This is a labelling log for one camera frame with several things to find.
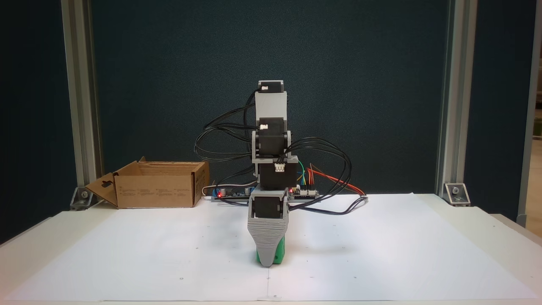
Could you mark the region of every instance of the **red wire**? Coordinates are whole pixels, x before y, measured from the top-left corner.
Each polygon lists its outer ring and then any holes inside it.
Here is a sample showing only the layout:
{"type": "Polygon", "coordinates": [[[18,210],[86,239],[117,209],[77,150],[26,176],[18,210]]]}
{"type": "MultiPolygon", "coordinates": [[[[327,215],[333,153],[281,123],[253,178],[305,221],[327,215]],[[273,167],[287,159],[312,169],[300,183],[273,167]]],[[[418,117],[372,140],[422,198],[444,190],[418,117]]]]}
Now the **red wire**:
{"type": "Polygon", "coordinates": [[[311,171],[308,172],[308,178],[309,178],[309,183],[308,184],[313,185],[314,184],[314,174],[311,171]]]}
{"type": "MultiPolygon", "coordinates": [[[[339,179],[337,179],[337,178],[335,178],[335,177],[328,176],[328,175],[326,175],[326,174],[324,174],[324,173],[321,173],[321,172],[319,172],[319,171],[316,171],[316,170],[313,170],[313,169],[310,169],[310,168],[308,169],[308,171],[309,171],[309,177],[310,177],[310,175],[311,175],[311,173],[312,173],[313,175],[314,175],[314,174],[317,174],[317,175],[320,175],[320,176],[323,176],[323,177],[327,177],[327,178],[329,178],[329,179],[331,179],[331,180],[333,180],[333,181],[339,180],[339,179]]],[[[364,193],[360,188],[355,187],[355,186],[351,185],[350,183],[348,183],[348,186],[349,186],[354,192],[356,192],[356,193],[358,193],[358,194],[360,194],[360,195],[365,195],[365,193],[364,193]]]]}

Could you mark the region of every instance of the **cable bundle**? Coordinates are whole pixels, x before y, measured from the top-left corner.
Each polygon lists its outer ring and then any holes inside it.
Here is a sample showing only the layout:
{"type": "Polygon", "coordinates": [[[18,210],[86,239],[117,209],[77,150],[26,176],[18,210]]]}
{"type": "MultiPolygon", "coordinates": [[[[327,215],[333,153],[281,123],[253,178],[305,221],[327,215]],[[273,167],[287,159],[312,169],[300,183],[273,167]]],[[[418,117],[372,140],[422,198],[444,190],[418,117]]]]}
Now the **cable bundle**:
{"type": "MultiPolygon", "coordinates": [[[[253,107],[255,105],[254,103],[254,96],[255,96],[255,93],[259,91],[258,90],[255,90],[252,92],[252,94],[250,95],[250,97],[248,98],[247,102],[245,103],[245,106],[243,107],[239,107],[239,108],[236,108],[236,109],[233,109],[233,110],[230,110],[218,117],[216,117],[215,119],[213,119],[212,121],[210,121],[208,124],[206,124],[203,128],[203,131],[202,133],[196,138],[196,143],[194,144],[194,152],[196,153],[196,155],[198,155],[198,157],[200,157],[201,159],[205,160],[205,161],[208,161],[208,162],[228,162],[228,161],[233,161],[233,160],[237,160],[237,159],[241,159],[241,158],[245,158],[245,157],[251,157],[251,138],[250,138],[250,130],[257,130],[258,127],[257,126],[250,126],[250,125],[247,125],[247,111],[249,108],[253,107]],[[236,123],[220,123],[221,121],[231,117],[232,115],[238,113],[238,112],[241,112],[243,111],[243,124],[236,124],[236,123]],[[244,131],[244,135],[241,135],[241,134],[238,134],[236,133],[234,130],[243,130],[244,131]],[[243,141],[246,143],[247,145],[247,151],[246,152],[214,152],[214,151],[209,151],[209,150],[205,150],[205,149],[202,149],[199,145],[201,143],[201,141],[208,135],[210,134],[211,132],[213,131],[221,131],[235,139],[238,139],[240,141],[243,141]],[[206,155],[202,155],[202,153],[206,153],[206,154],[211,154],[211,155],[229,155],[228,157],[224,157],[224,158],[218,158],[218,157],[211,157],[211,156],[206,156],[206,155]]],[[[354,211],[360,203],[362,202],[367,202],[368,198],[367,196],[365,195],[365,193],[353,186],[350,184],[350,178],[351,178],[351,174],[352,174],[352,162],[350,161],[350,158],[348,157],[348,155],[342,151],[341,149],[339,149],[335,144],[325,140],[325,139],[322,139],[322,138],[319,138],[319,137],[306,137],[306,138],[302,138],[300,140],[297,140],[297,141],[294,141],[293,143],[291,143],[290,146],[288,146],[286,148],[286,150],[284,151],[284,153],[278,158],[277,160],[277,163],[281,163],[281,162],[284,162],[285,158],[286,158],[286,155],[288,153],[291,153],[292,151],[297,151],[297,150],[304,150],[304,149],[312,149],[312,150],[318,150],[318,151],[323,151],[325,153],[328,153],[328,154],[331,154],[331,155],[335,155],[335,156],[338,156],[339,158],[342,159],[343,161],[343,169],[341,171],[341,174],[338,178],[335,178],[335,177],[331,177],[331,176],[328,176],[328,175],[325,175],[322,171],[315,171],[312,169],[313,165],[311,164],[311,168],[308,168],[307,169],[307,172],[308,172],[308,175],[309,175],[309,179],[308,179],[308,183],[309,184],[314,184],[314,174],[317,174],[317,175],[321,175],[321,176],[325,176],[327,178],[329,178],[331,181],[334,182],[333,186],[331,187],[331,189],[325,194],[325,195],[322,195],[320,196],[319,198],[316,198],[314,200],[311,200],[309,202],[305,202],[303,204],[298,204],[298,205],[290,205],[288,206],[288,210],[289,211],[294,211],[296,209],[303,209],[305,211],[310,211],[310,212],[316,212],[316,213],[323,213],[323,214],[329,214],[329,215],[345,215],[345,214],[348,214],[352,211],[354,211]],[[318,208],[312,208],[312,207],[309,207],[311,205],[314,205],[318,202],[321,202],[325,199],[329,199],[337,194],[339,194],[340,192],[342,192],[343,190],[345,189],[351,189],[353,190],[354,192],[356,192],[357,194],[359,194],[359,198],[356,198],[356,200],[350,204],[350,206],[342,211],[342,212],[335,212],[335,211],[328,211],[328,210],[325,210],[325,209],[318,209],[318,208]]],[[[217,184],[215,184],[214,186],[210,186],[210,187],[214,187],[215,188],[215,191],[217,191],[217,188],[218,188],[218,185],[220,185],[223,181],[227,180],[227,179],[231,179],[233,177],[237,177],[237,176],[241,176],[241,175],[244,175],[244,174],[248,174],[248,173],[251,173],[253,172],[254,170],[254,165],[251,164],[249,167],[237,172],[237,173],[234,173],[233,175],[229,176],[229,177],[226,177],[224,179],[222,179],[221,181],[219,181],[217,184]]],[[[303,168],[303,171],[302,171],[302,178],[303,178],[303,181],[305,181],[305,168],[303,168]]],[[[235,205],[235,206],[248,206],[248,204],[243,204],[243,203],[239,203],[239,202],[234,202],[234,201],[230,201],[230,200],[226,200],[224,198],[220,198],[220,200],[222,200],[223,202],[226,202],[228,204],[231,204],[231,205],[235,205]]]]}

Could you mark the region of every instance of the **box flap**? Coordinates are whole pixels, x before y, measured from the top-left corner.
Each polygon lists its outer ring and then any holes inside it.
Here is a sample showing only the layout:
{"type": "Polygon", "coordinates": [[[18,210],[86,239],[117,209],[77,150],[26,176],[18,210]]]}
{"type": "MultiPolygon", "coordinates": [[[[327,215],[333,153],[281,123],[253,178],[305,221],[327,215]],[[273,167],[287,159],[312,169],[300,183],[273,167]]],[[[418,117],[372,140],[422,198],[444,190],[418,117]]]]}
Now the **box flap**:
{"type": "Polygon", "coordinates": [[[94,182],[89,183],[86,187],[89,191],[102,197],[110,204],[117,206],[117,195],[115,193],[114,176],[109,173],[94,182]]]}
{"type": "Polygon", "coordinates": [[[115,171],[113,175],[117,176],[141,176],[141,170],[139,169],[139,165],[137,161],[134,161],[123,168],[115,171]]]}

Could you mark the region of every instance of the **green wire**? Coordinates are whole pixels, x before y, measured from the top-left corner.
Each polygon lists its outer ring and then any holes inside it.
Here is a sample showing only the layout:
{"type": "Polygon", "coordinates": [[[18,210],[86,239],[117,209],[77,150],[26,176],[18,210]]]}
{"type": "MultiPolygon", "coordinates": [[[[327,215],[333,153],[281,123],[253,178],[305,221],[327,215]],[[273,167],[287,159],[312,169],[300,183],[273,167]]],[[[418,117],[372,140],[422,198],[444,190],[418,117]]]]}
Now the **green wire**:
{"type": "Polygon", "coordinates": [[[305,184],[307,184],[307,182],[305,181],[305,167],[303,166],[303,163],[301,163],[301,161],[298,161],[298,162],[299,162],[299,165],[301,165],[301,169],[302,169],[302,172],[303,172],[303,180],[302,180],[301,185],[305,185],[305,184]]]}

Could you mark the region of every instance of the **white table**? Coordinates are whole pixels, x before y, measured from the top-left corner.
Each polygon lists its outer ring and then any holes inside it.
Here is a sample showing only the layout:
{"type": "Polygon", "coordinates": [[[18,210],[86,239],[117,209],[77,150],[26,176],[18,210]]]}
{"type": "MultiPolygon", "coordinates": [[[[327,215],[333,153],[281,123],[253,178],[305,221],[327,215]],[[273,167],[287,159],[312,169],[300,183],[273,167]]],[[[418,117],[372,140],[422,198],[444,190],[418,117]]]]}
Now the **white table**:
{"type": "MultiPolygon", "coordinates": [[[[542,241],[506,218],[485,213],[476,207],[451,207],[432,194],[418,197],[441,217],[489,254],[503,268],[542,296],[542,241]]],[[[109,204],[99,204],[84,212],[62,212],[41,223],[18,238],[0,247],[0,300],[30,276],[46,266],[52,259],[74,245],[81,237],[98,226],[114,212],[109,204]]],[[[0,301],[5,304],[56,304],[57,302],[0,301]]],[[[64,302],[63,304],[90,304],[94,302],[64,302]]],[[[153,302],[115,302],[115,304],[145,305],[153,302]]],[[[177,302],[160,302],[170,304],[177,302]]],[[[182,302],[202,304],[211,302],[182,302]]],[[[388,302],[371,301],[373,304],[540,304],[540,299],[524,300],[464,300],[388,302]]]]}

